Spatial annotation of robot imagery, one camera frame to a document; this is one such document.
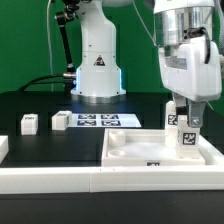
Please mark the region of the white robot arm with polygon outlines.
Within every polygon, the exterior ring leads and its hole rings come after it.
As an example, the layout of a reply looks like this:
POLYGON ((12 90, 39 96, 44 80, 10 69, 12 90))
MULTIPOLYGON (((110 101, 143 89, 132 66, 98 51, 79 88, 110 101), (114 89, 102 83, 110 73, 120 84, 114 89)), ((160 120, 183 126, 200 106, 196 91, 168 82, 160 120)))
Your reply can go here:
MULTIPOLYGON (((134 0, 80 0, 82 63, 72 94, 87 102, 109 102, 125 94, 116 64, 116 28, 105 7, 134 0)), ((188 125, 203 124, 205 103, 222 91, 217 45, 212 41, 216 0, 149 0, 154 14, 162 83, 173 92, 175 106, 187 109, 188 125)))

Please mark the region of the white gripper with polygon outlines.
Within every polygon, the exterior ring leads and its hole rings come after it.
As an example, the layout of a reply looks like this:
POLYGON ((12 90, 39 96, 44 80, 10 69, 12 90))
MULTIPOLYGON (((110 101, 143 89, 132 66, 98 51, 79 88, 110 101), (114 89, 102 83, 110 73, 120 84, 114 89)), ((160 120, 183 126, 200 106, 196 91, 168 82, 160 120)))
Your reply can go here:
POLYGON ((205 63, 206 41, 204 37, 192 38, 171 50, 172 56, 165 56, 165 49, 158 50, 160 74, 165 88, 172 94, 177 115, 187 114, 191 128, 203 126, 206 103, 216 100, 222 91, 221 67, 217 45, 210 42, 210 60, 205 63))

